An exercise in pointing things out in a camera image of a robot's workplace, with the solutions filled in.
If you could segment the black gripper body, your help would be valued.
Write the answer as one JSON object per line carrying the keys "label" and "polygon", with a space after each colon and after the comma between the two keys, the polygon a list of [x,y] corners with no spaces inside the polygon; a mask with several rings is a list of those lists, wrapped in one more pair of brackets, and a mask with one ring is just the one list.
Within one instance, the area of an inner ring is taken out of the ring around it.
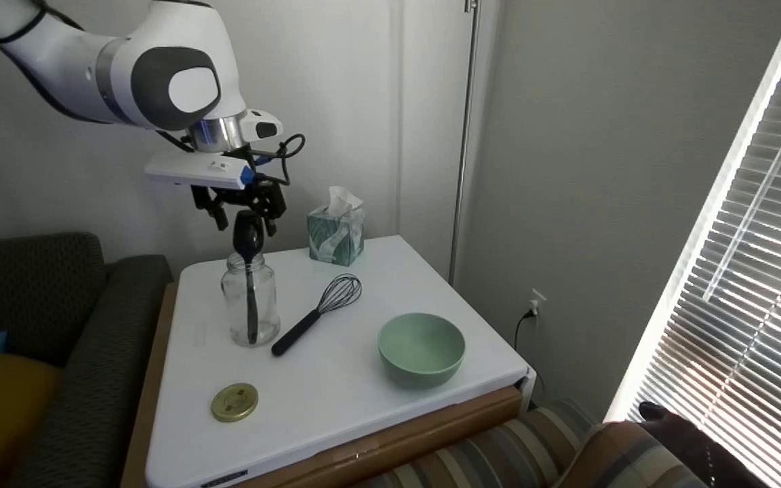
{"label": "black gripper body", "polygon": [[266,175],[245,189],[193,187],[193,204],[198,210],[207,210],[220,231],[228,228],[224,204],[254,210],[269,233],[277,233],[277,220],[287,210],[282,183]]}

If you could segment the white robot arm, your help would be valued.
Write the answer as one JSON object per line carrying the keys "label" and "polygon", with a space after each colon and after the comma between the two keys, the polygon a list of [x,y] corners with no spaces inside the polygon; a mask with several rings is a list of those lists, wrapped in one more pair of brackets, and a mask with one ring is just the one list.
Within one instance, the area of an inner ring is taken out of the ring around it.
{"label": "white robot arm", "polygon": [[87,33],[47,0],[0,0],[0,52],[64,117],[169,138],[174,152],[143,170],[186,183],[220,231],[224,204],[259,214],[277,195],[254,170],[253,147],[282,125],[246,105],[230,34],[207,0],[155,0],[128,34]]}

